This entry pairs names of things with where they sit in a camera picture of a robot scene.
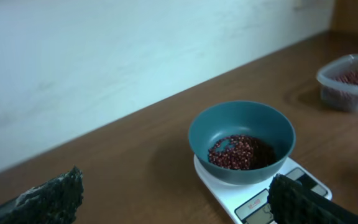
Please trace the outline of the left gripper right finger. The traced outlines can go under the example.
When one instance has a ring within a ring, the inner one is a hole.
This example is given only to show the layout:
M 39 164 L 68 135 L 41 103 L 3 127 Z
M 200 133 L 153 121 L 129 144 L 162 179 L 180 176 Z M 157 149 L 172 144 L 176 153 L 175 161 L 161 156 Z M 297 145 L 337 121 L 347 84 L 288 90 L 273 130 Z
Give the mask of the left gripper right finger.
M 267 200 L 278 224 L 358 224 L 358 215 L 281 174 L 273 177 Z

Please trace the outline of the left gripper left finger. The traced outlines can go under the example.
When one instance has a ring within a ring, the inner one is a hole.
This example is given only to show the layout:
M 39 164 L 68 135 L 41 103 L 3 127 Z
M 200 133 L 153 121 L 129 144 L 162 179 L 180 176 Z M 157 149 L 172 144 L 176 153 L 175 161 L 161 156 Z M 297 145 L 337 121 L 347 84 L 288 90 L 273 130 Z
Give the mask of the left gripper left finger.
M 74 167 L 0 205 L 0 224 L 72 224 L 83 192 L 83 173 Z

